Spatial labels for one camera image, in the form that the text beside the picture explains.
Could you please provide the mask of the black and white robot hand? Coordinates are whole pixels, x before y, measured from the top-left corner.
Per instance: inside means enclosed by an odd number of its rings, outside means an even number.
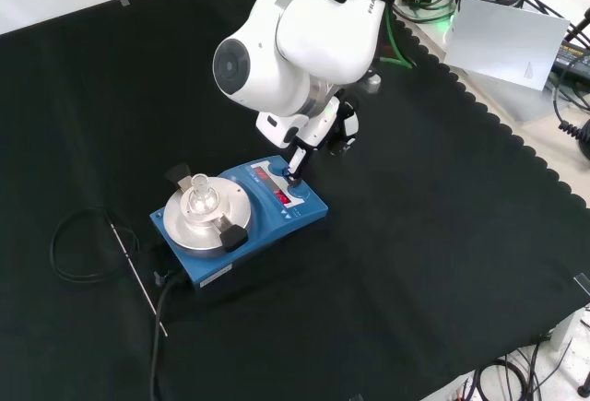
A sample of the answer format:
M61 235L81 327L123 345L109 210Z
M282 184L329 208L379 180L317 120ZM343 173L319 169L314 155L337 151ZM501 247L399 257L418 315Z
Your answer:
M313 118L302 114L280 117L259 112L256 119L258 131L275 147L294 148L288 166L280 168L277 175L285 177L290 186L298 187L313 152L322 147L327 147L333 154L346 152L356 141L360 128L357 107L354 97L342 94L332 97Z

